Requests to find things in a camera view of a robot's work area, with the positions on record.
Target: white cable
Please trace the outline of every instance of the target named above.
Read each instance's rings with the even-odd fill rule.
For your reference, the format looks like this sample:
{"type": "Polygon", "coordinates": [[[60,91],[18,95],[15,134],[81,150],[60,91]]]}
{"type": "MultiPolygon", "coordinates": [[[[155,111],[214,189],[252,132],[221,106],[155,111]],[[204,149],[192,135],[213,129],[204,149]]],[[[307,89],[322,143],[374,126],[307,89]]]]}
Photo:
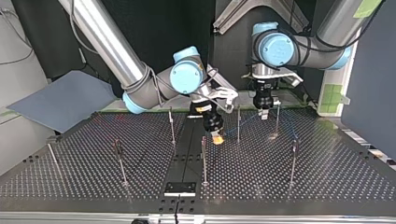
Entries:
{"type": "Polygon", "coordinates": [[[88,51],[90,51],[90,52],[92,52],[92,53],[94,53],[94,54],[99,54],[96,50],[91,49],[91,48],[89,48],[88,46],[86,46],[86,45],[84,44],[84,42],[82,42],[82,40],[79,38],[78,33],[77,33],[77,31],[76,31],[76,27],[75,27],[74,21],[73,21],[73,19],[75,18],[75,16],[74,16],[74,9],[75,9],[75,0],[72,0],[72,2],[71,2],[71,8],[70,8],[70,25],[71,25],[71,27],[72,27],[73,34],[74,34],[76,40],[78,41],[78,43],[79,43],[82,47],[84,47],[84,49],[87,49],[88,51]]]}
{"type": "MultiPolygon", "coordinates": [[[[154,76],[154,78],[158,78],[158,80],[160,80],[161,83],[162,83],[163,85],[165,85],[167,88],[169,88],[169,89],[171,89],[171,90],[173,90],[173,91],[176,91],[173,87],[171,87],[168,83],[166,83],[166,82],[165,82],[164,80],[162,80],[160,77],[154,76]]],[[[222,109],[222,110],[223,110],[224,112],[226,112],[227,114],[230,113],[226,108],[224,108],[222,105],[220,105],[217,101],[215,101],[215,100],[213,100],[213,99],[210,99],[209,97],[207,97],[207,96],[205,96],[205,95],[203,95],[203,94],[201,94],[201,93],[192,92],[192,93],[190,93],[190,94],[202,96],[202,97],[206,98],[207,100],[209,100],[210,102],[212,102],[213,104],[217,105],[220,109],[222,109]]]]}
{"type": "Polygon", "coordinates": [[[209,74],[211,71],[216,71],[216,73],[210,77],[210,79],[208,79],[205,84],[209,83],[211,80],[213,80],[213,78],[215,78],[215,76],[219,73],[219,69],[218,68],[212,68],[209,71],[207,71],[206,73],[209,74]]]}
{"type": "Polygon", "coordinates": [[[11,14],[11,15],[14,16],[17,20],[19,19],[19,18],[18,18],[18,15],[17,15],[15,12],[13,12],[13,11],[7,9],[7,8],[2,8],[2,7],[0,7],[0,12],[2,13],[3,20],[6,22],[7,26],[8,26],[9,28],[11,28],[11,29],[15,32],[15,34],[18,36],[18,38],[19,38],[27,47],[29,47],[29,48],[31,49],[31,48],[32,48],[32,45],[29,43],[29,40],[27,39],[27,36],[25,37],[25,39],[22,38],[22,36],[20,35],[20,33],[18,33],[17,29],[16,29],[15,26],[12,24],[12,22],[8,19],[8,17],[7,17],[6,14],[7,14],[7,13],[11,14]]]}

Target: black enclosure wall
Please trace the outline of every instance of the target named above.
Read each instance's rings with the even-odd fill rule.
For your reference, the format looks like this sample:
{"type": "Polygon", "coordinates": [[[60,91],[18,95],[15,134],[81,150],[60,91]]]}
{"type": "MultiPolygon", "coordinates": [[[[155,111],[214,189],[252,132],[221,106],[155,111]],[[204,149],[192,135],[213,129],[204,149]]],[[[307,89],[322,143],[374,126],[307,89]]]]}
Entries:
{"type": "MultiPolygon", "coordinates": [[[[83,67],[68,14],[57,0],[12,2],[47,77],[56,78],[83,67]]],[[[207,62],[215,1],[103,0],[103,3],[136,54],[155,72],[173,65],[173,54],[189,46],[196,46],[207,62]]],[[[85,36],[79,34],[88,43],[85,36]]],[[[83,51],[100,76],[110,77],[113,89],[120,91],[120,84],[102,59],[83,51]]],[[[86,72],[94,75],[90,68],[86,68],[86,72]]]]}

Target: black cable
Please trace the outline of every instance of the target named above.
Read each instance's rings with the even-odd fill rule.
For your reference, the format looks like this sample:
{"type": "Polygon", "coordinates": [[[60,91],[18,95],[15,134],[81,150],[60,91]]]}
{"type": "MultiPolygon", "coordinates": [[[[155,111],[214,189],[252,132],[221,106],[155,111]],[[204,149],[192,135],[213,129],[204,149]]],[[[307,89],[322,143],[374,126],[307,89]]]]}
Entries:
{"type": "Polygon", "coordinates": [[[0,63],[0,65],[5,65],[5,64],[11,64],[11,63],[18,63],[18,62],[21,62],[21,61],[23,61],[23,60],[28,59],[28,58],[32,55],[33,52],[34,52],[33,49],[30,49],[29,54],[26,55],[26,56],[24,56],[23,58],[20,58],[20,59],[18,59],[18,60],[11,61],[11,62],[0,63]]]}
{"type": "Polygon", "coordinates": [[[178,209],[179,200],[180,200],[180,195],[178,195],[176,209],[175,209],[175,224],[178,224],[177,209],[178,209]]]}
{"type": "Polygon", "coordinates": [[[333,49],[313,49],[313,48],[310,48],[310,47],[308,47],[307,45],[305,45],[305,44],[299,42],[299,41],[298,41],[297,39],[295,39],[295,38],[294,38],[294,40],[295,40],[295,42],[296,42],[299,46],[301,46],[301,47],[303,47],[303,48],[306,48],[306,49],[309,49],[309,50],[317,51],[317,52],[338,52],[338,51],[344,50],[344,49],[346,49],[346,48],[349,48],[350,46],[354,45],[356,42],[358,42],[358,41],[364,36],[364,34],[366,33],[366,31],[367,31],[368,28],[370,27],[371,23],[373,22],[375,16],[377,15],[379,9],[384,5],[384,3],[385,3],[386,1],[387,1],[387,0],[382,0],[382,1],[381,1],[381,3],[380,3],[380,4],[378,5],[378,7],[375,9],[375,12],[373,13],[372,17],[370,18],[370,20],[367,22],[366,26],[365,26],[365,27],[363,28],[363,30],[361,31],[361,34],[360,34],[358,37],[356,37],[355,40],[353,40],[352,42],[350,42],[350,43],[347,44],[347,45],[344,45],[344,46],[335,46],[335,45],[331,45],[331,44],[329,44],[329,43],[324,42],[323,40],[321,40],[321,39],[318,38],[318,36],[317,36],[318,41],[319,41],[320,43],[322,43],[323,45],[325,45],[325,46],[327,46],[327,47],[329,47],[329,48],[333,48],[333,49]]]}
{"type": "Polygon", "coordinates": [[[316,108],[318,108],[317,103],[315,103],[314,98],[312,98],[312,96],[309,94],[309,92],[308,92],[308,90],[306,89],[306,87],[305,87],[305,85],[304,85],[303,82],[301,83],[301,86],[303,87],[305,93],[308,95],[308,98],[311,99],[310,101],[312,102],[312,104],[314,104],[314,106],[315,106],[316,108]]]}
{"type": "Polygon", "coordinates": [[[259,52],[257,51],[258,50],[257,42],[259,41],[259,39],[262,36],[267,35],[268,33],[272,33],[272,32],[277,32],[277,29],[266,30],[266,31],[264,31],[262,33],[259,33],[259,35],[254,39],[254,41],[253,41],[253,53],[254,53],[254,56],[256,57],[256,59],[259,59],[259,60],[251,59],[251,61],[252,61],[252,64],[254,64],[254,63],[263,63],[265,66],[267,66],[269,68],[272,68],[272,69],[274,69],[276,71],[279,71],[279,69],[277,67],[273,67],[273,66],[269,65],[268,63],[266,63],[265,61],[261,60],[259,52]]]}

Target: cable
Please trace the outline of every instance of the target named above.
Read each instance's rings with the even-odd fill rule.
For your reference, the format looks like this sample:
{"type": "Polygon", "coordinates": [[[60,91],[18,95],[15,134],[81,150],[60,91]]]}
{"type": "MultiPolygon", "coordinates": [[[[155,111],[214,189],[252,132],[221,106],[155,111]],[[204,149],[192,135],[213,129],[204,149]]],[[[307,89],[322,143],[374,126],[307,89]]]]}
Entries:
{"type": "Polygon", "coordinates": [[[79,38],[79,36],[78,36],[78,34],[77,34],[77,31],[76,31],[75,24],[74,24],[74,18],[75,18],[75,16],[74,16],[74,10],[75,10],[75,0],[72,0],[72,2],[71,2],[71,8],[70,8],[70,17],[69,17],[69,18],[70,18],[70,25],[71,25],[71,27],[72,27],[73,34],[74,34],[76,40],[79,42],[79,44],[80,44],[82,47],[84,47],[84,49],[87,49],[88,51],[90,51],[90,52],[92,52],[92,53],[94,53],[94,54],[99,54],[96,50],[91,49],[91,48],[88,48],[88,46],[86,46],[86,45],[84,44],[84,42],[82,42],[82,40],[79,38]]]}
{"type": "MultiPolygon", "coordinates": [[[[169,88],[170,90],[176,91],[173,87],[171,87],[168,83],[166,83],[162,78],[157,77],[157,76],[153,76],[153,78],[157,78],[158,80],[160,80],[161,83],[162,83],[164,86],[166,86],[167,88],[169,88]]],[[[217,105],[220,109],[222,109],[222,110],[223,110],[224,112],[226,112],[227,114],[229,113],[229,111],[228,111],[226,108],[224,108],[222,105],[220,105],[217,101],[215,101],[215,100],[213,100],[213,99],[210,99],[209,97],[207,97],[207,96],[205,96],[205,95],[203,95],[203,94],[201,94],[201,93],[192,92],[192,93],[190,93],[190,94],[202,96],[202,97],[206,98],[207,100],[209,100],[210,102],[212,102],[213,104],[217,105]]]]}
{"type": "Polygon", "coordinates": [[[18,20],[18,19],[19,19],[19,18],[18,18],[18,15],[17,15],[15,12],[13,12],[13,11],[7,9],[7,8],[2,8],[2,7],[0,7],[0,12],[2,13],[1,15],[2,15],[2,17],[3,17],[3,20],[6,22],[7,26],[8,26],[9,28],[11,28],[11,29],[15,32],[15,34],[18,36],[18,38],[19,38],[27,47],[31,48],[32,45],[29,43],[29,40],[27,39],[27,37],[25,37],[25,38],[23,39],[22,36],[20,35],[20,33],[18,33],[18,31],[17,31],[17,29],[15,28],[15,26],[12,24],[12,22],[11,22],[11,21],[8,19],[8,17],[7,17],[7,13],[9,13],[9,14],[11,14],[13,17],[15,17],[15,18],[18,20]]]}
{"type": "Polygon", "coordinates": [[[305,93],[308,95],[308,97],[311,99],[310,101],[312,102],[312,104],[314,104],[314,106],[315,106],[316,108],[318,108],[317,103],[314,102],[314,98],[312,98],[312,96],[309,94],[309,92],[308,92],[308,90],[306,89],[306,87],[305,87],[305,85],[304,85],[303,82],[301,83],[301,86],[303,87],[303,89],[304,89],[305,93]]]}
{"type": "MultiPolygon", "coordinates": [[[[314,49],[314,48],[310,48],[310,47],[308,47],[307,45],[305,45],[305,44],[299,42],[296,38],[294,38],[294,40],[293,40],[293,39],[292,39],[292,40],[295,41],[295,43],[297,43],[299,46],[301,46],[301,47],[303,47],[303,48],[306,48],[306,49],[309,49],[309,50],[313,50],[313,51],[317,51],[317,52],[338,52],[338,51],[344,50],[344,49],[346,49],[346,48],[349,48],[349,47],[351,47],[352,45],[354,45],[356,42],[358,42],[358,41],[363,37],[363,35],[366,33],[366,31],[367,31],[368,28],[370,27],[371,23],[373,22],[373,20],[374,20],[375,16],[377,15],[379,9],[384,5],[384,3],[385,3],[386,1],[387,1],[387,0],[382,0],[382,1],[381,1],[381,3],[380,3],[380,4],[378,5],[378,7],[375,9],[375,12],[373,13],[373,16],[370,18],[370,20],[367,22],[366,26],[365,26],[365,27],[363,28],[363,30],[361,31],[361,34],[360,34],[358,37],[356,37],[355,40],[353,40],[352,42],[350,42],[350,43],[347,44],[347,45],[344,45],[344,46],[335,46],[335,45],[331,45],[331,44],[329,44],[329,43],[324,42],[323,40],[321,40],[321,39],[318,38],[318,36],[317,36],[318,41],[319,41],[320,43],[322,43],[323,45],[325,45],[325,46],[327,46],[327,47],[329,47],[329,48],[333,48],[333,49],[314,49]]],[[[286,35],[288,35],[289,37],[291,36],[290,32],[286,32],[286,35]]]]}
{"type": "Polygon", "coordinates": [[[21,62],[21,61],[23,61],[23,60],[28,59],[28,58],[32,55],[32,53],[33,53],[33,49],[30,49],[29,54],[26,55],[26,56],[24,56],[23,58],[18,59],[18,60],[15,60],[15,61],[11,61],[11,62],[0,63],[0,65],[5,65],[5,64],[11,64],[11,63],[18,63],[18,62],[21,62]]]}
{"type": "MultiPolygon", "coordinates": [[[[258,114],[254,114],[253,116],[251,116],[250,118],[244,120],[240,125],[239,128],[241,128],[242,126],[244,126],[246,123],[248,123],[248,121],[250,121],[251,119],[254,119],[256,116],[258,116],[258,114]]],[[[224,136],[227,136],[230,133],[235,132],[238,129],[238,127],[233,127],[230,130],[228,130],[227,132],[224,133],[224,136]]]]}
{"type": "Polygon", "coordinates": [[[219,73],[219,69],[218,68],[212,68],[209,71],[207,71],[206,73],[209,74],[211,71],[216,71],[216,73],[210,77],[210,79],[208,79],[205,84],[209,83],[211,80],[213,80],[213,78],[215,78],[215,76],[219,73]]]}

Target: metal rod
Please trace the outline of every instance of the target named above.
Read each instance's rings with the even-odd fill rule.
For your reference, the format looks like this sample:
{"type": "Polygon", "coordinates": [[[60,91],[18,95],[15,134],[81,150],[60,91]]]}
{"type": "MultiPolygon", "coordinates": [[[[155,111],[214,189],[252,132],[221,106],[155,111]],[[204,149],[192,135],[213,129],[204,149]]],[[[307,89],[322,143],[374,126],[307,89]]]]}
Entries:
{"type": "Polygon", "coordinates": [[[124,169],[124,166],[123,166],[123,163],[122,163],[122,158],[120,158],[120,167],[121,167],[121,171],[122,171],[123,184],[125,186],[128,186],[129,183],[128,183],[128,180],[126,179],[126,174],[125,174],[125,169],[124,169]]]}
{"type": "Polygon", "coordinates": [[[241,131],[241,106],[238,106],[238,143],[240,142],[240,131],[241,131]]]}
{"type": "Polygon", "coordinates": [[[172,106],[169,108],[169,122],[171,123],[172,144],[174,145],[176,143],[176,140],[175,140],[175,129],[174,129],[174,126],[173,126],[173,118],[172,118],[172,106]]]}
{"type": "Polygon", "coordinates": [[[72,2],[74,17],[82,33],[100,54],[123,88],[127,88],[144,75],[146,68],[137,57],[117,24],[100,0],[59,0],[70,13],[72,2]]]}
{"type": "Polygon", "coordinates": [[[204,186],[207,186],[209,183],[207,182],[206,176],[206,138],[202,137],[202,159],[204,162],[204,186]]]}
{"type": "Polygon", "coordinates": [[[290,187],[294,185],[294,170],[296,165],[296,152],[293,152],[293,164],[291,166],[291,177],[290,177],[290,187]]]}
{"type": "Polygon", "coordinates": [[[297,153],[300,149],[300,140],[295,137],[292,143],[292,151],[293,151],[293,163],[291,166],[291,175],[290,175],[290,188],[294,186],[294,171],[295,171],[295,165],[296,165],[296,160],[297,160],[297,153]]]}
{"type": "Polygon", "coordinates": [[[276,111],[276,129],[275,129],[276,134],[279,128],[279,115],[280,115],[280,104],[277,106],[277,111],[276,111]]]}
{"type": "Polygon", "coordinates": [[[122,178],[123,178],[123,185],[129,186],[128,180],[126,179],[125,168],[124,168],[123,162],[122,162],[123,148],[121,146],[121,141],[119,138],[116,138],[114,141],[114,153],[116,155],[117,160],[120,163],[120,168],[121,168],[122,178]]]}
{"type": "Polygon", "coordinates": [[[52,156],[53,160],[55,161],[56,164],[58,164],[58,160],[56,160],[55,153],[53,153],[52,145],[48,143],[47,146],[49,147],[50,155],[52,156]]]}

